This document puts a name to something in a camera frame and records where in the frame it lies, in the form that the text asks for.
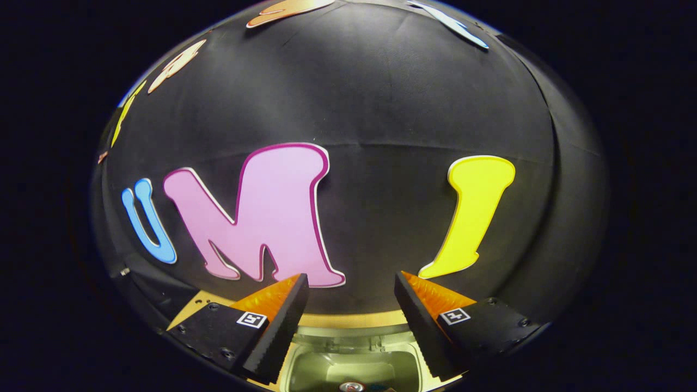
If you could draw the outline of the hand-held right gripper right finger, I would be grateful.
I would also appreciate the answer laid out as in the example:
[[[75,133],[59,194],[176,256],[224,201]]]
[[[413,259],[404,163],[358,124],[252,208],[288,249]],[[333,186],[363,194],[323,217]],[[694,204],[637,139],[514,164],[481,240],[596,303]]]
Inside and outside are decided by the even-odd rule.
[[[499,362],[541,330],[498,298],[476,301],[406,271],[395,274],[394,296],[429,372],[442,381]]]

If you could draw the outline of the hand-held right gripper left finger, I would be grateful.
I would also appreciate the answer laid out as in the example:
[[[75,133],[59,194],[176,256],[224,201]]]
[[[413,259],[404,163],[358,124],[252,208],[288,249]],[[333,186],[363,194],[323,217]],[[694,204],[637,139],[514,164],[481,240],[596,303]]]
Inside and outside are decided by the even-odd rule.
[[[233,305],[211,301],[168,334],[226,373],[274,384],[308,296],[307,274],[296,274]]]

